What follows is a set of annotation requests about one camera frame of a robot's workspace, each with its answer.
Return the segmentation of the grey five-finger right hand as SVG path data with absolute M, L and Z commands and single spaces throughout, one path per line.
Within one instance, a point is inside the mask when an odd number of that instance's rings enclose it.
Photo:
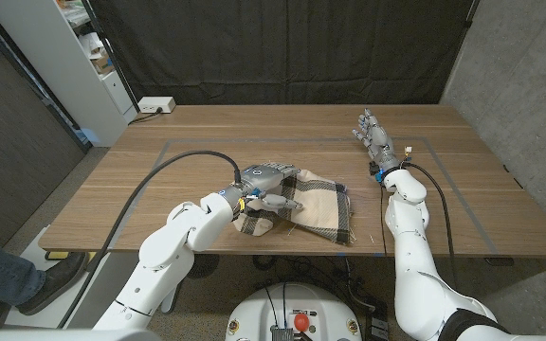
M 395 156 L 392 140 L 370 109 L 366 108 L 358 117 L 358 126 L 353 134 L 366 147 L 375 165 L 382 171 L 398 168 L 400 161 Z

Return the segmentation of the grey five-finger left hand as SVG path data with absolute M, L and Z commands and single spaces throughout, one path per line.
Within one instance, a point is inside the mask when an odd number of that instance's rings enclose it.
M 241 177 L 237 187 L 242 196 L 260 201 L 265 208 L 273 210 L 282 208 L 302 210 L 303 205 L 301 203 L 287 199 L 272 191 L 284 179 L 298 175 L 299 173 L 300 169 L 291 164 L 263 163 L 252 165 L 240 171 Z

